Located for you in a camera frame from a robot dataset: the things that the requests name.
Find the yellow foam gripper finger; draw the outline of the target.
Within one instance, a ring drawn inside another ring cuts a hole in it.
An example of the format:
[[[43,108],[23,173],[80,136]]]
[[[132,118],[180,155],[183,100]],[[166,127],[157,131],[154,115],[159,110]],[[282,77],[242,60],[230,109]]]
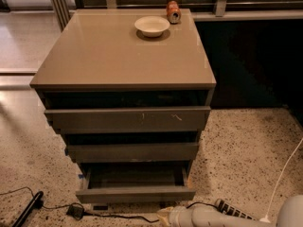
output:
[[[163,227],[170,227],[169,215],[172,210],[173,210],[173,207],[170,206],[170,207],[160,209],[156,212],[156,215],[157,215],[159,221],[161,222],[161,224],[163,225]]]

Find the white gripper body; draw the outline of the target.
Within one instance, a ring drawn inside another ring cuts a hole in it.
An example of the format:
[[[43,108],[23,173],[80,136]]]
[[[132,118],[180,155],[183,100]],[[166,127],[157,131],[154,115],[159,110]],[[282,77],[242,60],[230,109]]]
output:
[[[170,227],[188,227],[188,211],[184,206],[173,207],[169,213]]]

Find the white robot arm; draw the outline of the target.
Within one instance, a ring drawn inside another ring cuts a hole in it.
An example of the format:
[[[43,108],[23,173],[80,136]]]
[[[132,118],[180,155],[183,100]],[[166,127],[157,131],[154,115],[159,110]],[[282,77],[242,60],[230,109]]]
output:
[[[164,227],[303,227],[303,196],[285,200],[276,223],[245,216],[231,205],[226,206],[223,212],[205,204],[167,207],[159,210],[157,216]]]

